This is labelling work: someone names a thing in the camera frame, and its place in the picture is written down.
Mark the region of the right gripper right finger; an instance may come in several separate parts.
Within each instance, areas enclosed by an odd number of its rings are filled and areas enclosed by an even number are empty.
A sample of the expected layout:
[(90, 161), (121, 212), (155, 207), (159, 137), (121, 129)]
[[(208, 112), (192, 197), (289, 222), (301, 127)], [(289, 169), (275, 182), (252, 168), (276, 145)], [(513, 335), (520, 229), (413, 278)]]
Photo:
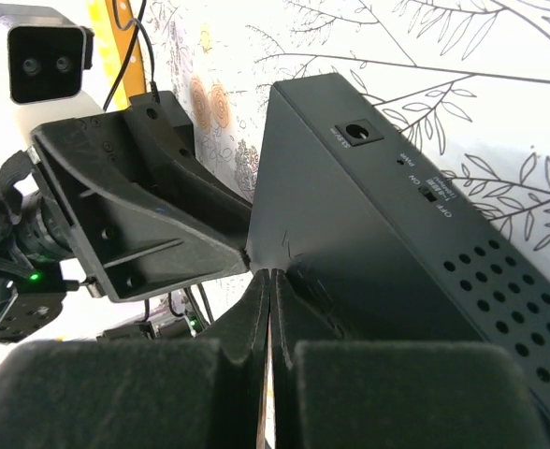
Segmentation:
[(524, 375), (473, 342), (342, 340), (270, 274), (279, 448), (546, 448)]

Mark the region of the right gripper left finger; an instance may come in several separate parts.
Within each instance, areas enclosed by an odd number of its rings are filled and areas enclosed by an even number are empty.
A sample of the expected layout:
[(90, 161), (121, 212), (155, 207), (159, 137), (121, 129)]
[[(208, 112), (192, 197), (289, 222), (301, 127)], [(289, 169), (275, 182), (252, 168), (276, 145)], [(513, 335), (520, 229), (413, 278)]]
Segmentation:
[(270, 276), (192, 339), (34, 341), (0, 365), (0, 448), (262, 448)]

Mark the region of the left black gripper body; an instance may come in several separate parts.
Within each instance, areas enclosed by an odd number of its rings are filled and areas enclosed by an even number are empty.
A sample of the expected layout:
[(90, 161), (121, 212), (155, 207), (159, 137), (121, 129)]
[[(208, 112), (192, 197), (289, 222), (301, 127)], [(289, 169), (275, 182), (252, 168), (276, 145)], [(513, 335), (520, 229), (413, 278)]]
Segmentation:
[(93, 284), (64, 276), (61, 264), (80, 261), (68, 224), (71, 167), (36, 149), (19, 151), (0, 169), (0, 343), (17, 343), (56, 319), (67, 294)]

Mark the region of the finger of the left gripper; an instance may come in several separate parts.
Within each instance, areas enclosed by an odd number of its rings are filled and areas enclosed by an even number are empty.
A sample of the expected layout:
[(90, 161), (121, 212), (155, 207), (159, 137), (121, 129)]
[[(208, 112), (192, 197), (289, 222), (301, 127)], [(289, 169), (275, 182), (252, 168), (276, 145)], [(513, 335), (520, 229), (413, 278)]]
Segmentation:
[(247, 271), (247, 233), (221, 234), (157, 196), (126, 110), (44, 123), (38, 151), (71, 167), (68, 224), (80, 264), (112, 300), (149, 297)]
[(250, 203), (226, 187), (196, 157), (183, 156), (172, 128), (152, 128), (131, 106), (124, 117), (157, 196), (221, 234), (248, 231)]

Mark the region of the black network switch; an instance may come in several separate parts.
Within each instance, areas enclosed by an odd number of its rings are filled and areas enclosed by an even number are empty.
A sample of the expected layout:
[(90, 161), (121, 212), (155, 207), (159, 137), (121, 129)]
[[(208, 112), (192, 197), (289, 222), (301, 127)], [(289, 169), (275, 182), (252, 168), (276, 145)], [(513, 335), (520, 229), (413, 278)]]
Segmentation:
[(550, 434), (550, 281), (343, 76), (272, 85), (247, 252), (342, 334), (508, 350)]

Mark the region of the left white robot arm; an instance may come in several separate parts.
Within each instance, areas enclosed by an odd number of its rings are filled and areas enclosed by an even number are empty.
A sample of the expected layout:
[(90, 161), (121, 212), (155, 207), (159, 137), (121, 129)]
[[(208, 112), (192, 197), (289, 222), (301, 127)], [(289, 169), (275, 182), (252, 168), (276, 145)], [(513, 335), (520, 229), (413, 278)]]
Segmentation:
[(248, 270), (250, 203), (196, 159), (173, 93), (10, 112), (22, 149), (0, 168), (0, 343), (49, 324), (81, 287), (125, 303)]

